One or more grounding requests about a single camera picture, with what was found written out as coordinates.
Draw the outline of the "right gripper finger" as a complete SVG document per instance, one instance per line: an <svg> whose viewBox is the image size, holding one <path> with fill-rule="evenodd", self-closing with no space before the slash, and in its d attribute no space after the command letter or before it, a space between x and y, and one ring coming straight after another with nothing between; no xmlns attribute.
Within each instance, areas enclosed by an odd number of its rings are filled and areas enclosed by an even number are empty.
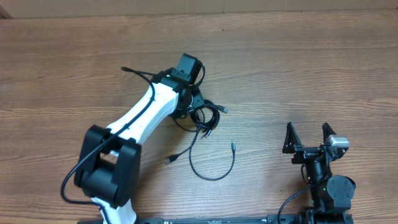
<svg viewBox="0 0 398 224"><path fill-rule="evenodd" d="M323 130L323 142L326 142L326 139L330 135L335 135L336 134L328 123L323 123L322 130Z"/></svg>
<svg viewBox="0 0 398 224"><path fill-rule="evenodd" d="M294 128L293 122L289 122L287 123L282 152L284 154L295 154L300 148L302 148L301 140Z"/></svg>

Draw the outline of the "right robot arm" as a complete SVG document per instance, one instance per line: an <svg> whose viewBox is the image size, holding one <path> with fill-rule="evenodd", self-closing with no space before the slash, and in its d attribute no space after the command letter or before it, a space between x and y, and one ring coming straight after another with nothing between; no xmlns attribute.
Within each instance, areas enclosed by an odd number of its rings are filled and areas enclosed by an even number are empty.
<svg viewBox="0 0 398 224"><path fill-rule="evenodd" d="M353 223L346 211L351 209L356 183L343 175L333 175L330 164L342 158L349 149L345 136L337 135L328 123L323 123L323 142L317 147L305 147L293 123L287 124L284 154L292 154L292 164L300 164L302 179L307 187L294 193L280 206L278 223ZM302 209L292 219L282 216L284 207L294 198L309 192L312 206Z"/></svg>

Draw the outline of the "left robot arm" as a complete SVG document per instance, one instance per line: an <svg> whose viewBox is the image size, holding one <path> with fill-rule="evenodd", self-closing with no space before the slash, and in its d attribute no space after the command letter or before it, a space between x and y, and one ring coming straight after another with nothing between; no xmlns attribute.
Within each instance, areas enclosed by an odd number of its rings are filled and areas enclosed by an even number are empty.
<svg viewBox="0 0 398 224"><path fill-rule="evenodd" d="M99 223L137 223L131 197L142 145L167 116L178 118L203 106L197 76L204 71L199 59L183 54L175 68L152 76L146 93L124 116L106 128L87 130L74 183L99 208Z"/></svg>

